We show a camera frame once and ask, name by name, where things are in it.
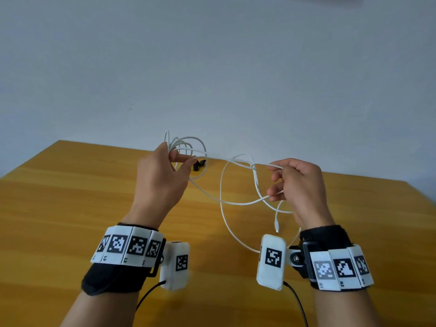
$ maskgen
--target black cable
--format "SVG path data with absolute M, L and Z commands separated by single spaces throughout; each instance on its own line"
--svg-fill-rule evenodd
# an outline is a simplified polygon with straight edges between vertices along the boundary
M 304 314 L 304 310 L 302 309 L 302 305 L 301 305 L 300 299 L 297 296 L 297 293 L 295 292 L 295 290 L 286 281 L 283 281 L 283 285 L 285 285 L 286 287 L 291 289 L 291 291 L 294 293 L 295 298 L 297 299 L 298 305 L 300 306 L 300 310 L 301 310 L 301 314 L 302 314 L 302 319 L 304 320 L 304 326 L 305 327 L 309 327 L 309 325 L 307 324 L 306 315 Z
M 166 284 L 166 280 L 163 280 L 163 281 L 161 281 L 161 282 L 155 284 L 153 287 L 151 287 L 151 289 L 150 289 L 149 291 L 147 291 L 147 292 L 145 293 L 145 295 L 144 295 L 144 296 L 141 298 L 141 300 L 139 301 L 138 305 L 136 306 L 136 311 L 138 311 L 139 305 L 141 305 L 141 303 L 143 302 L 143 300 L 147 297 L 147 295 L 148 295 L 149 293 L 151 293 L 151 292 L 153 291 L 153 289 L 155 289 L 155 288 L 157 288 L 157 287 L 159 287 L 159 286 L 162 286 L 162 285 L 164 285 L 164 284 Z

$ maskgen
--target white cable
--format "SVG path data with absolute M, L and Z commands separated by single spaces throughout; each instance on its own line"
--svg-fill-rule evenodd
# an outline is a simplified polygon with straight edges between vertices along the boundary
M 200 142 L 201 145 L 203 146 L 204 151 L 193 149 L 193 148 L 192 148 L 192 145 L 191 145 L 190 143 L 184 141 L 185 139 L 194 139 L 194 140 L 197 140 L 197 141 Z M 271 206 L 270 204 L 268 204 L 268 203 L 265 201 L 265 199 L 268 198 L 269 195 L 266 195 L 266 196 L 263 197 L 262 194 L 260 194 L 260 190 L 259 190 L 259 180 L 258 180 L 258 178 L 257 178 L 257 170 L 256 170 L 256 168 L 254 168 L 254 165 L 268 165 L 268 166 L 273 166 L 273 167 L 277 167 L 277 168 L 280 168 L 280 169 L 282 169 L 282 167 L 281 167 L 281 166 L 278 166 L 278 165 L 273 165 L 273 164 L 261 164 L 261 163 L 255 163 L 253 157 L 252 157 L 250 154 L 241 154 L 241 155 L 237 155 L 237 156 L 235 156 L 235 157 L 232 158 L 232 159 L 227 159 L 227 158 L 223 158 L 223 157 L 220 157 L 220 156 L 217 156 L 217 155 L 213 155 L 213 154 L 207 153 L 207 152 L 206 152 L 206 146 L 204 145 L 203 141 L 201 141 L 199 138 L 194 137 L 194 136 L 185 136 L 185 137 L 182 137 L 182 138 L 180 138 L 180 139 L 179 139 L 178 137 L 175 137 L 175 138 L 170 142 L 170 131 L 167 131 L 167 132 L 165 133 L 165 137 L 164 137 L 163 140 L 164 140 L 165 142 L 167 142 L 167 144 L 168 144 L 168 153 L 170 153 L 172 150 L 185 150 L 186 154 L 188 154 L 188 151 L 190 151 L 190 152 L 191 152 L 191 156 L 192 156 L 193 152 L 195 151 L 195 152 L 198 152 L 198 153 L 202 153 L 202 154 L 204 154 L 204 156 L 199 156 L 199 157 L 201 157 L 201 158 L 206 158 L 206 159 L 207 159 L 207 158 L 210 158 L 209 156 L 211 156 L 211 157 L 213 156 L 215 159 L 223 159 L 223 160 L 226 160 L 226 161 L 227 161 L 227 163 L 226 163 L 226 165 L 224 166 L 224 168 L 223 168 L 223 170 L 222 170 L 222 173 L 221 173 L 220 186 L 219 186 L 219 199 L 210 196 L 207 192 L 205 192 L 204 190 L 202 190 L 202 189 L 201 189 L 201 188 L 200 188 L 200 187 L 199 187 L 199 186 L 198 186 L 198 185 L 193 181 L 194 179 L 198 179 L 198 178 L 200 178 L 201 176 L 204 175 L 204 173 L 205 173 L 206 170 L 208 169 L 208 164 L 209 164 L 209 163 L 206 163 L 206 167 L 204 168 L 203 172 L 202 172 L 199 176 L 196 176 L 196 177 L 193 177 L 193 178 L 190 177 L 190 178 L 189 178 L 189 181 L 191 181 L 191 182 L 194 184 L 194 186 L 196 186 L 196 187 L 197 187 L 201 192 L 203 192 L 204 194 L 206 194 L 208 197 L 210 197 L 211 199 L 213 199 L 213 200 L 215 200 L 215 201 L 218 201 L 218 202 L 220 203 L 221 214 L 222 214 L 222 217 L 223 217 L 223 219 L 224 219 L 224 223 L 225 223 L 225 225 L 226 225 L 228 231 L 230 232 L 230 234 L 235 238 L 235 240 L 238 241 L 240 244 L 242 244 L 242 246 L 244 246 L 244 247 L 247 248 L 248 250 L 251 250 L 251 251 L 253 251 L 253 252 L 255 252 L 255 253 L 260 253 L 259 250 L 255 250 L 255 249 L 253 249 L 253 248 L 247 246 L 245 243 L 243 243 L 241 240 L 239 240 L 239 238 L 238 238 L 238 237 L 237 237 L 237 236 L 232 232 L 232 230 L 230 229 L 229 225 L 227 224 L 227 220 L 226 220 L 226 218 L 225 218 L 225 216 L 224 216 L 224 210 L 223 210 L 222 204 L 223 204 L 223 203 L 226 203 L 226 204 L 230 204 L 230 205 L 251 205 L 251 204 L 254 204 L 254 203 L 257 203 L 257 202 L 260 202 L 260 201 L 264 202 L 264 203 L 265 203 L 265 204 L 266 204 L 270 209 L 272 209 L 272 210 L 275 211 L 274 227 L 275 227 L 275 231 L 276 231 L 276 233 L 278 233 L 278 232 L 279 232 L 279 222 L 278 222 L 278 220 L 277 220 L 277 214 L 278 214 L 279 212 L 281 212 L 281 213 L 292 213 L 292 212 L 291 212 L 291 211 L 284 211 L 284 210 L 280 210 L 280 209 L 279 209 L 279 208 L 280 208 L 280 205 L 281 205 L 284 201 L 280 201 L 280 203 L 279 203 L 279 205 L 277 206 L 277 208 L 274 208 L 273 206 Z M 248 161 L 245 161 L 245 160 L 242 160 L 242 159 L 236 159 L 237 157 L 239 157 L 239 156 L 243 156 L 243 155 L 248 155 L 248 156 L 250 156 L 252 162 L 248 162 Z M 247 202 L 247 203 L 235 203 L 235 202 L 227 202 L 227 201 L 223 201 L 223 200 L 222 200 L 222 179 L 223 179 L 223 176 L 224 176 L 225 168 L 227 167 L 227 165 L 228 165 L 229 163 L 233 163 L 233 164 L 239 165 L 239 166 L 241 166 L 241 167 L 244 167 L 244 168 L 247 168 L 247 169 L 250 169 L 250 170 L 253 171 L 254 184 L 255 184 L 255 187 L 256 187 L 256 191 L 257 191 L 257 193 L 258 193 L 258 195 L 259 195 L 259 199 L 258 199 L 258 200 L 255 200 L 255 201 L 253 201 L 253 202 Z M 245 166 L 245 165 L 242 165 L 242 164 L 240 164 L 240 163 L 246 163 L 246 164 L 249 164 L 250 166 Z M 292 244 L 295 242 L 295 240 L 298 238 L 298 235 L 300 234 L 300 232 L 301 232 L 301 228 L 298 230 L 297 235 L 295 236 L 294 240 L 291 242 L 290 245 L 292 245 Z

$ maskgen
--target black and white square marker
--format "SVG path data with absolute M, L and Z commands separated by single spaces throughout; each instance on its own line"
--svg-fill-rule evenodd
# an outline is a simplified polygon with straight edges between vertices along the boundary
M 331 266 L 331 262 L 326 261 L 318 261 L 313 262 L 315 265 L 315 273 L 317 274 L 317 279 L 321 280 L 335 280 L 336 276 L 334 275 L 333 268 Z
M 127 239 L 127 235 L 112 235 L 106 252 L 122 254 L 124 252 L 124 247 L 126 246 Z
M 280 268 L 282 266 L 282 252 L 266 248 L 265 264 Z
M 146 238 L 142 238 L 140 236 L 132 236 L 126 253 L 132 255 L 144 256 L 146 244 L 147 244 Z
M 161 247 L 161 242 L 156 240 L 151 240 L 150 245 L 148 246 L 146 257 L 156 258 L 159 253 L 159 248 Z
M 357 269 L 359 270 L 360 275 L 369 274 L 369 269 L 368 265 L 366 265 L 365 257 L 355 256 L 354 261 L 356 262 Z
M 353 278 L 356 276 L 353 268 L 353 262 L 350 258 L 333 259 L 337 276 L 340 278 Z
M 176 272 L 188 269 L 188 255 L 180 255 L 176 257 Z
M 105 249 L 106 244 L 107 244 L 108 241 L 109 241 L 109 238 L 110 238 L 110 234 L 109 234 L 109 235 L 105 235 L 105 236 L 103 236 L 103 239 L 102 239 L 102 241 L 100 242 L 99 247 L 97 248 L 97 252 L 98 252 L 98 253 L 101 253 L 101 252 Z

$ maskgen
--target wall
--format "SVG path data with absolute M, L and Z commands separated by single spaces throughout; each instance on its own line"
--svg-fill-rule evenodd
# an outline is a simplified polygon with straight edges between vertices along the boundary
M 169 129 L 436 201 L 436 0 L 332 1 L 0 0 L 0 174 Z

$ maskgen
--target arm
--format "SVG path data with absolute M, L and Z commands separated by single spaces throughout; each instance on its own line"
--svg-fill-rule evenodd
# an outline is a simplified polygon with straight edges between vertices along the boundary
M 197 160 L 174 150 L 168 155 L 167 149 L 163 142 L 152 154 L 140 159 L 134 203 L 121 222 L 158 229 L 182 198 L 191 167 Z M 183 165 L 175 171 L 170 161 Z M 81 291 L 61 327 L 130 327 L 138 297 L 139 292 L 89 296 Z
M 302 230 L 335 225 L 327 206 L 323 174 L 319 166 L 288 158 L 271 162 L 283 169 L 268 166 L 271 180 L 278 182 L 267 194 L 270 201 L 287 200 L 294 208 L 293 215 Z M 366 289 L 353 292 L 333 292 L 314 289 L 318 325 L 381 326 L 379 315 Z

